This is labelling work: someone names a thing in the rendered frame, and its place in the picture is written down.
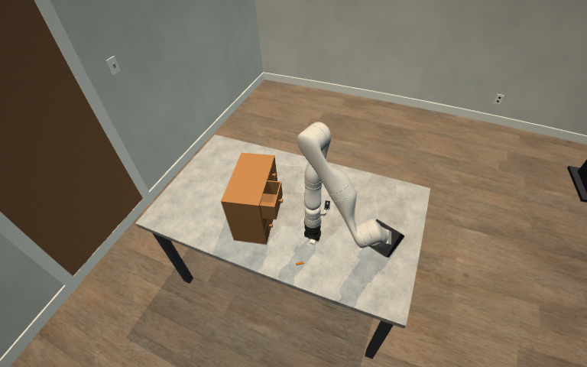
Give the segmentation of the brown chest of drawers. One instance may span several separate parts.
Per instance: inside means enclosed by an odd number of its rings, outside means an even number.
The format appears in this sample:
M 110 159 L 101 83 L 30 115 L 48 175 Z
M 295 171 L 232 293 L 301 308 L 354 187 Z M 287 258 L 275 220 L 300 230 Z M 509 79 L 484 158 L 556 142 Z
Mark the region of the brown chest of drawers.
M 260 202 L 274 155 L 241 153 L 221 203 L 235 241 L 266 245 Z

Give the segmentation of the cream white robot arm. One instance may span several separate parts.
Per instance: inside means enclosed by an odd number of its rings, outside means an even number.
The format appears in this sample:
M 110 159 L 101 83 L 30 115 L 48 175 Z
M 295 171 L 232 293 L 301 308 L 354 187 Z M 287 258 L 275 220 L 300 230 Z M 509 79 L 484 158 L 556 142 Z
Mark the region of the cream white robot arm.
M 331 132 L 322 122 L 313 123 L 297 136 L 297 144 L 309 161 L 304 177 L 305 217 L 309 221 L 320 218 L 323 184 L 359 248 L 365 248 L 371 244 L 380 248 L 387 247 L 386 244 L 391 245 L 391 231 L 384 228 L 381 234 L 380 226 L 374 219 L 358 225 L 355 223 L 356 190 L 346 174 L 327 162 L 326 155 L 330 141 Z

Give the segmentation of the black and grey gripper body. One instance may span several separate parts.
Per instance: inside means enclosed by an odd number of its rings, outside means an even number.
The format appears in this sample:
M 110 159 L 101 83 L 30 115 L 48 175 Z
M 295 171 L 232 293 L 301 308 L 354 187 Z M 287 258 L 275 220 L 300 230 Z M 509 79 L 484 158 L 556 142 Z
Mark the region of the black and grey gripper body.
M 326 215 L 326 210 L 321 209 L 320 218 L 316 221 L 309 221 L 306 217 L 304 217 L 304 225 L 305 225 L 305 232 L 304 236 L 318 241 L 321 236 L 321 216 Z

